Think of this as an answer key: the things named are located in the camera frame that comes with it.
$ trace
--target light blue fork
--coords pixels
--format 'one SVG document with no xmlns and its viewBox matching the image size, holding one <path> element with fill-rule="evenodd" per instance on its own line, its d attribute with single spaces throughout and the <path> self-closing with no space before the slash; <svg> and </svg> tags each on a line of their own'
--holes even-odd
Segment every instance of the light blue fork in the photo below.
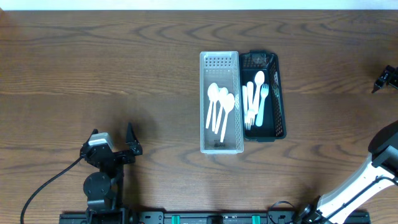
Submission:
<svg viewBox="0 0 398 224">
<path fill-rule="evenodd" d="M 262 121 L 264 119 L 264 103 L 268 96 L 268 92 L 269 92 L 268 84 L 264 84 L 260 90 L 261 102 L 260 102 L 260 107 L 259 107 L 259 113 L 257 114 L 257 118 L 256 118 L 256 126 L 257 127 L 262 126 Z"/>
</svg>

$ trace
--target wooden table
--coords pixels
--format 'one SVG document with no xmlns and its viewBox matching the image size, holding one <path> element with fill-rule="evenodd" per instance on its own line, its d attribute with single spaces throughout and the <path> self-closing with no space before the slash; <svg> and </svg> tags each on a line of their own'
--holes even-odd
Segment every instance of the wooden table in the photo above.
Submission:
<svg viewBox="0 0 398 224">
<path fill-rule="evenodd" d="M 364 161 L 397 119 L 398 91 L 372 95 L 398 63 L 397 11 L 2 12 L 0 223 L 66 168 L 92 129 L 125 149 L 134 124 L 144 155 L 126 166 L 124 202 L 167 211 L 266 210 L 309 203 Z M 268 49 L 280 59 L 287 137 L 245 142 L 236 156 L 200 152 L 199 53 Z M 84 211 L 80 162 L 32 201 L 26 223 Z M 398 191 L 362 208 L 396 223 Z"/>
</svg>

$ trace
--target black plastic basket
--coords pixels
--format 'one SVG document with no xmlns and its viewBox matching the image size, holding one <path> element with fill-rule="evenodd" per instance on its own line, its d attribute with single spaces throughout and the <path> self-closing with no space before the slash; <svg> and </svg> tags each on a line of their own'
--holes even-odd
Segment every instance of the black plastic basket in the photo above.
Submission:
<svg viewBox="0 0 398 224">
<path fill-rule="evenodd" d="M 254 76 L 258 71 L 264 72 L 264 83 L 269 84 L 269 94 L 264 102 L 263 125 L 251 126 L 250 130 L 243 128 L 244 137 L 259 142 L 272 142 L 285 138 L 286 124 L 278 56 L 264 50 L 251 50 L 239 56 L 239 66 L 241 85 L 246 85 L 249 81 L 254 82 Z"/>
</svg>

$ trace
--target gray plastic basket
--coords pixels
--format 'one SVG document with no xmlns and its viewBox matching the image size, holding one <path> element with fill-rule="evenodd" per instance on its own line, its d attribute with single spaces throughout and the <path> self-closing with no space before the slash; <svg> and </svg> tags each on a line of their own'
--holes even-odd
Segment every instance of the gray plastic basket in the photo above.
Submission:
<svg viewBox="0 0 398 224">
<path fill-rule="evenodd" d="M 207 89 L 212 83 L 226 87 L 235 97 L 235 107 L 229 112 L 224 142 L 220 142 L 221 120 L 218 134 L 211 127 L 206 129 L 207 111 L 210 105 Z M 200 151 L 206 154 L 236 154 L 243 152 L 243 125 L 241 110 L 241 84 L 239 77 L 238 52 L 202 52 L 200 53 Z"/>
</svg>

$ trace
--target white backdrop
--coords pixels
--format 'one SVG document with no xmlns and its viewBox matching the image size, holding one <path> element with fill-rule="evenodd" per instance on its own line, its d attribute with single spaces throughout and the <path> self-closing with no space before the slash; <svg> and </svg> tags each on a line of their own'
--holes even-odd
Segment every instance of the white backdrop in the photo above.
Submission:
<svg viewBox="0 0 398 224">
<path fill-rule="evenodd" d="M 0 0 L 3 10 L 398 9 L 398 0 Z"/>
</svg>

